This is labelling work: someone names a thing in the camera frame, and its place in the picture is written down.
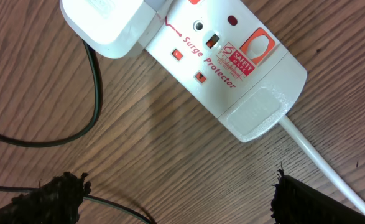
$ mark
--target black object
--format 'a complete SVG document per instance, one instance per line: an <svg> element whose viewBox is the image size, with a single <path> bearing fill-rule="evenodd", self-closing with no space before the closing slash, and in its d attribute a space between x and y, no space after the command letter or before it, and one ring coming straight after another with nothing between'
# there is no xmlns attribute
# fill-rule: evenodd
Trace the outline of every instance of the black object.
<svg viewBox="0 0 365 224"><path fill-rule="evenodd" d="M50 142L26 142L22 140L17 140L13 138L9 138L0 134L0 141L12 144L15 146L22 146L22 147L35 147L35 148L43 148L43 147L53 147L53 146L60 146L69 142L72 142L83 135L85 135L91 128L95 125L98 121L99 116L101 114L102 109L102 101L103 101L103 89L102 89L102 78L101 78L101 70L99 69L98 59L96 57L96 52L93 50L85 41L83 41L85 50L87 52L88 60L90 61L91 70L93 72L94 78L94 90L95 90L95 108L94 113L91 118L91 121L78 133L69 136L65 139L59 139Z"/></svg>
<svg viewBox="0 0 365 224"><path fill-rule="evenodd" d="M365 224L365 216L279 169L271 203L276 224Z"/></svg>
<svg viewBox="0 0 365 224"><path fill-rule="evenodd" d="M91 183L84 183L86 176L83 174L77 178L65 172L39 189L0 186L3 192L29 193L12 199L11 204L0 208L0 224L75 224L79 219L78 207L83 199L116 208L146 224L156 224L146 211L150 219L117 203L90 196Z"/></svg>

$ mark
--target surge protector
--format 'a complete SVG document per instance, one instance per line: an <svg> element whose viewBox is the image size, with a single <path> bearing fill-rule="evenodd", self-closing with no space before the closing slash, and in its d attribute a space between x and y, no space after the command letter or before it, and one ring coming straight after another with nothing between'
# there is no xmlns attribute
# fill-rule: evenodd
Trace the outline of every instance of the surge protector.
<svg viewBox="0 0 365 224"><path fill-rule="evenodd" d="M146 48L242 142L277 124L307 78L240 0L60 3L73 30L97 52L120 58Z"/></svg>

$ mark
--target black cable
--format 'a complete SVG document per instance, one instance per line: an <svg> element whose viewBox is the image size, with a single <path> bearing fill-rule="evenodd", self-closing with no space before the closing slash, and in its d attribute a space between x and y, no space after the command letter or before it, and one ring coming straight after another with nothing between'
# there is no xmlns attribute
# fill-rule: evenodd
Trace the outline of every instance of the black cable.
<svg viewBox="0 0 365 224"><path fill-rule="evenodd" d="M22 147L35 147L35 148L43 148L43 147L53 147L60 146L69 142L72 142L83 135L85 135L98 121L99 116L101 114L102 109L102 100L103 100L103 89L102 89L102 78L101 78L101 70L99 69L98 59L96 58L96 52L93 50L85 41L83 41L85 50L87 52L88 60L90 61L91 70L93 72L94 78L94 90L95 90L95 108L94 113L91 118L91 121L78 133L69 136L65 139L59 139L55 141L49 142L26 142L22 140L17 140L13 138L9 138L0 134L0 141L8 144L12 144L15 146Z"/></svg>
<svg viewBox="0 0 365 224"><path fill-rule="evenodd" d="M32 187L3 187L3 186L0 186L0 192L15 192L15 193L27 193L28 194L28 193L31 193L35 190L38 190L38 188L32 188ZM118 209L122 212L125 212L129 215L134 216L135 218L141 220L142 222L144 222L146 224L152 224L152 222L148 218L146 218L145 216L141 215L140 213L138 213L138 212L136 212L136 211L134 211L130 208L122 206L118 203L110 202L108 200L101 199L101 198L91 196L91 195L84 196L84 199L89 200L91 202L99 203L99 204L102 204L102 205L105 205L105 206L108 206L108 207L111 207L111 208Z"/></svg>

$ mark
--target wooden table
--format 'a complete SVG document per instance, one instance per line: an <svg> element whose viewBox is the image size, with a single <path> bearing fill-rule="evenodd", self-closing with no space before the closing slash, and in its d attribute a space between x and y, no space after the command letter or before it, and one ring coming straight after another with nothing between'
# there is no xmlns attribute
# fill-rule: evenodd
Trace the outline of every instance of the wooden table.
<svg viewBox="0 0 365 224"><path fill-rule="evenodd" d="M365 0L244 1L308 70L292 121L365 199ZM0 133L44 141L91 118L93 82L58 0L0 1ZM98 124L62 147L0 143L0 185L37 187L71 171L92 194L158 223L273 223L272 184L289 175L353 207L277 125L240 143L147 52L100 57ZM0 193L0 207L15 194ZM91 202L79 223L139 223Z"/></svg>

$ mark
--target wood grain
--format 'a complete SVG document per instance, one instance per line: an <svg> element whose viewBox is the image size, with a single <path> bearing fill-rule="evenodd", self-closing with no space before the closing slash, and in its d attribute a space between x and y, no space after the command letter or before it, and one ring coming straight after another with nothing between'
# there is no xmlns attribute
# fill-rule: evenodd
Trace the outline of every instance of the wood grain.
<svg viewBox="0 0 365 224"><path fill-rule="evenodd" d="M365 199L365 0L244 3L308 70L292 121ZM0 143L0 185L35 187L89 172L93 195L158 223L273 223L276 170L353 207L280 126L243 144L147 52L99 58L104 105L85 137L62 147ZM90 119L93 82L58 0L0 0L0 133L45 141ZM15 194L0 193L0 207ZM85 202L80 223L139 223Z"/></svg>

